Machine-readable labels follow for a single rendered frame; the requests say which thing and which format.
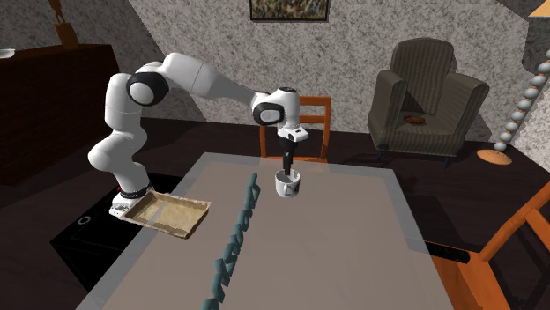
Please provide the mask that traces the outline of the tan shallow tray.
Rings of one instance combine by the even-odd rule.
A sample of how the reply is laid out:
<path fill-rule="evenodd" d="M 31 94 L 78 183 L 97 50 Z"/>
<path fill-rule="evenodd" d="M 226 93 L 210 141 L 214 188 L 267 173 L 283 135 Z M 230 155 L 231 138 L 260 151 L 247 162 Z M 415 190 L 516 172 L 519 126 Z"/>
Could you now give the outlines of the tan shallow tray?
<path fill-rule="evenodd" d="M 121 220 L 187 239 L 199 226 L 211 202 L 148 191 L 133 206 L 124 204 L 109 212 Z"/>

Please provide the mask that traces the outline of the black robot stand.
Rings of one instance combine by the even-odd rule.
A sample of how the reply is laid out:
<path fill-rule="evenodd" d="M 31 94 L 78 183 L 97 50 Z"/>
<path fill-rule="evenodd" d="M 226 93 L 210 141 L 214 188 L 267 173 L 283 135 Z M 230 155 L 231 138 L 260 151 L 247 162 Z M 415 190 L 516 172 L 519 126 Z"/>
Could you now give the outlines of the black robot stand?
<path fill-rule="evenodd" d="M 112 189 L 50 241 L 87 291 L 99 282 L 142 229 L 108 213 L 119 191 Z"/>

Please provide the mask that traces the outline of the white printed mug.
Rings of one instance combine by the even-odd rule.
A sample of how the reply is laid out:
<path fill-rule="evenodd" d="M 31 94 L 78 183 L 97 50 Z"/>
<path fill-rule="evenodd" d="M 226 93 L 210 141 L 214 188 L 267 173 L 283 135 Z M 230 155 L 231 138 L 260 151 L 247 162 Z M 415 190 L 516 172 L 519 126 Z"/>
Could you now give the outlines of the white printed mug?
<path fill-rule="evenodd" d="M 280 197 L 295 197 L 300 191 L 301 175 L 292 168 L 289 170 L 289 174 L 285 174 L 285 170 L 281 169 L 275 174 L 275 184 Z"/>

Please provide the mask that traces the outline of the beaded floor lamp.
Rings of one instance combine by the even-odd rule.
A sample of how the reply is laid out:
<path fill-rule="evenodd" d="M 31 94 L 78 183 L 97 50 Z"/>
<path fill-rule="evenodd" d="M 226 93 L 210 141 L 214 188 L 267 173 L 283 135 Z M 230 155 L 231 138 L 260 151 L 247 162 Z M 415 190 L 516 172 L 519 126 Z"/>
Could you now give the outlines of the beaded floor lamp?
<path fill-rule="evenodd" d="M 530 80 L 530 85 L 523 91 L 523 98 L 516 104 L 515 111 L 505 124 L 505 131 L 500 134 L 499 142 L 496 142 L 492 149 L 477 151 L 480 159 L 491 164 L 507 166 L 512 163 L 512 159 L 506 154 L 506 149 L 550 80 L 550 0 L 497 1 L 529 24 L 522 63 L 533 65 L 535 61 L 529 60 L 529 57 L 535 51 L 547 47 L 545 61 L 537 66 L 536 72 Z"/>

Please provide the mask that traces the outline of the teal zigzag strip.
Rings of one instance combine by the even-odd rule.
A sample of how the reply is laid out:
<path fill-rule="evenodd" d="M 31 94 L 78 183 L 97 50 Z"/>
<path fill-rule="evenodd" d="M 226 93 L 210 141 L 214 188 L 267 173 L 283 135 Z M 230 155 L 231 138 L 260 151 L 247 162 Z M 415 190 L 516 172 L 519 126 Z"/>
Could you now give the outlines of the teal zigzag strip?
<path fill-rule="evenodd" d="M 253 173 L 246 187 L 243 209 L 238 214 L 233 234 L 229 237 L 222 256 L 214 262 L 215 273 L 211 281 L 212 296 L 203 302 L 200 310 L 219 310 L 219 305 L 224 302 L 225 288 L 230 285 L 231 276 L 234 274 L 234 268 L 242 250 L 244 233 L 249 229 L 249 222 L 261 193 L 256 180 L 257 174 Z"/>

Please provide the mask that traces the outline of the table with pale top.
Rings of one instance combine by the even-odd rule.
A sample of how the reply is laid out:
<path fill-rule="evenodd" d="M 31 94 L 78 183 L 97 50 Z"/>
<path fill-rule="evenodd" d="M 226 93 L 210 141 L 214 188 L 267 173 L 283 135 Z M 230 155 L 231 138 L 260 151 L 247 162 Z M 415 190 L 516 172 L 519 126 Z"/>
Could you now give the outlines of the table with pale top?
<path fill-rule="evenodd" d="M 219 310 L 454 310 L 390 169 L 203 154 L 175 188 L 207 201 L 187 239 L 143 229 L 77 310 L 200 310 L 254 181 L 260 194 Z"/>

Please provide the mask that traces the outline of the framed wall picture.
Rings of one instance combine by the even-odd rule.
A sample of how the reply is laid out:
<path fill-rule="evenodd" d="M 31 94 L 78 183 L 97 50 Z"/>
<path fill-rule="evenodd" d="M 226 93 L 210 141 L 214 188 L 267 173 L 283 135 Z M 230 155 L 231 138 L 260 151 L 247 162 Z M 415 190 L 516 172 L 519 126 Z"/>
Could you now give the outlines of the framed wall picture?
<path fill-rule="evenodd" d="M 249 0 L 254 21 L 327 21 L 331 0 Z"/>

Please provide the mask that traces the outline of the dark wooden sideboard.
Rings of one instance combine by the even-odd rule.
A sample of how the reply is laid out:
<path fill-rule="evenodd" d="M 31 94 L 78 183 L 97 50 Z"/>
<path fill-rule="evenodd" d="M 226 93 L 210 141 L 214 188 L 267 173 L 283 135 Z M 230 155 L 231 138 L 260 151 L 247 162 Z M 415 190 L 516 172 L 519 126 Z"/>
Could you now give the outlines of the dark wooden sideboard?
<path fill-rule="evenodd" d="M 113 49 L 80 43 L 61 1 L 49 4 L 60 45 L 0 49 L 0 185 L 16 186 L 106 133 Z"/>

